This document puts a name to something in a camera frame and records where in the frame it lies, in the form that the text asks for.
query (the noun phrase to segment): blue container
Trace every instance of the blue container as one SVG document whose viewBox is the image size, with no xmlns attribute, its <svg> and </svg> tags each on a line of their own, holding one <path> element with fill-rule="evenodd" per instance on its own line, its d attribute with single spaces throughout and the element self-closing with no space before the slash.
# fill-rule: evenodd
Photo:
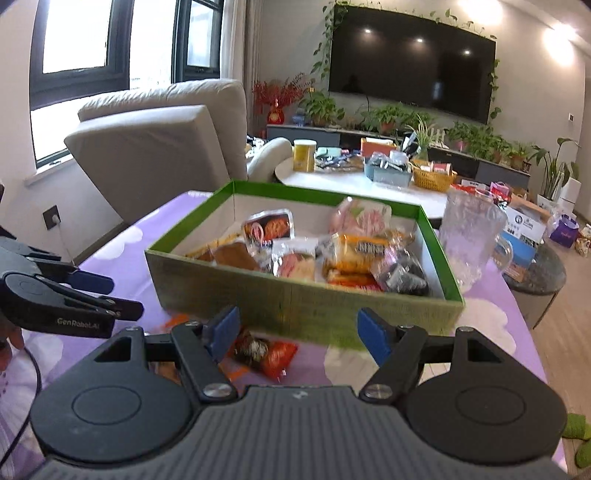
<svg viewBox="0 0 591 480">
<path fill-rule="evenodd" d="M 371 181 L 385 183 L 392 187 L 408 187 L 410 179 L 413 177 L 412 172 L 409 171 L 400 171 L 396 168 L 379 168 L 367 163 L 363 167 L 363 171 Z"/>
</svg>

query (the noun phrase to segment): wooden floor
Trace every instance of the wooden floor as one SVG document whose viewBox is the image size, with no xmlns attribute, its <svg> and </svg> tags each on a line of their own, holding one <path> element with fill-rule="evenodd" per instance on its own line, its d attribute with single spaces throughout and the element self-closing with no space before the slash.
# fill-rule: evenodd
<svg viewBox="0 0 591 480">
<path fill-rule="evenodd" d="M 532 335 L 550 386 L 569 412 L 583 413 L 591 423 L 591 253 L 583 258 L 552 246 L 564 262 L 567 283 Z M 579 444 L 564 440 L 572 475 L 579 472 L 574 464 Z"/>
</svg>

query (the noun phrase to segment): pink snack package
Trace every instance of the pink snack package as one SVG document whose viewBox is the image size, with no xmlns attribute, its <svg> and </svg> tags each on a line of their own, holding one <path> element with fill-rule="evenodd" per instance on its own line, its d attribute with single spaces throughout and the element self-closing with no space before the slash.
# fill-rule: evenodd
<svg viewBox="0 0 591 480">
<path fill-rule="evenodd" d="M 379 202 L 347 197 L 330 220 L 329 233 L 380 236 L 390 228 L 392 209 Z"/>
</svg>

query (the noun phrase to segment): tv stand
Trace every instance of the tv stand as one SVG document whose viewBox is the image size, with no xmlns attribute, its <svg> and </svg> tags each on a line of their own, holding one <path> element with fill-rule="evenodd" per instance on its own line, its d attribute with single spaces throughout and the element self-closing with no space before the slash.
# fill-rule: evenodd
<svg viewBox="0 0 591 480">
<path fill-rule="evenodd" d="M 298 127 L 297 125 L 267 125 L 267 139 L 283 137 L 293 143 L 305 138 L 315 140 L 319 147 L 340 147 L 358 150 L 364 137 L 383 138 L 398 141 L 396 137 L 387 137 L 374 132 L 349 130 L 341 127 Z M 530 175 L 523 171 L 475 158 L 471 155 L 446 148 L 429 148 L 429 159 L 438 163 L 451 163 L 458 175 L 486 185 L 493 181 L 502 181 L 512 187 L 528 189 Z"/>
</svg>

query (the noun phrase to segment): television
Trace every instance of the television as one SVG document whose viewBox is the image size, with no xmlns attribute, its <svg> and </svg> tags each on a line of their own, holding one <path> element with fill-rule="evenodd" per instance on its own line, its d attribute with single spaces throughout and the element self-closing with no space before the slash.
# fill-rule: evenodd
<svg viewBox="0 0 591 480">
<path fill-rule="evenodd" d="M 488 122 L 494 41 L 443 22 L 373 8 L 337 6 L 335 20 L 330 91 Z"/>
</svg>

